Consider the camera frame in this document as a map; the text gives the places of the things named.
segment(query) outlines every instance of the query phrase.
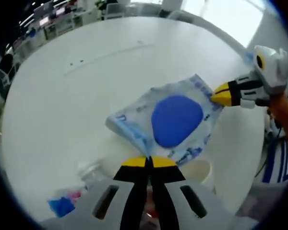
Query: round white table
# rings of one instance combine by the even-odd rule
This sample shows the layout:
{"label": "round white table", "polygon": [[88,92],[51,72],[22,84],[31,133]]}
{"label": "round white table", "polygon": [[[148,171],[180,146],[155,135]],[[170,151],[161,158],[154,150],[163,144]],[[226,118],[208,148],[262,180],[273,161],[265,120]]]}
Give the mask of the round white table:
{"label": "round white table", "polygon": [[[37,221],[54,216],[56,189],[82,185],[79,168],[102,159],[114,175],[139,154],[105,126],[106,117],[153,86],[197,73],[212,88],[249,70],[203,28],[159,18],[97,22],[56,38],[20,67],[5,105],[2,150],[19,203]],[[216,192],[236,212],[256,173],[264,110],[225,108],[205,155]]]}

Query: blue foam pad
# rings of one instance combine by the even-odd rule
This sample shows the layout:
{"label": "blue foam pad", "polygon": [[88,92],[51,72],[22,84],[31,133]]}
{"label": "blue foam pad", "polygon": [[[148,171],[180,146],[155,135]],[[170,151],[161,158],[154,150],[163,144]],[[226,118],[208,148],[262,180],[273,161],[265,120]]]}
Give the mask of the blue foam pad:
{"label": "blue foam pad", "polygon": [[203,119],[201,106],[183,95],[169,96],[159,101],[151,116],[156,142],[164,148],[179,145]]}

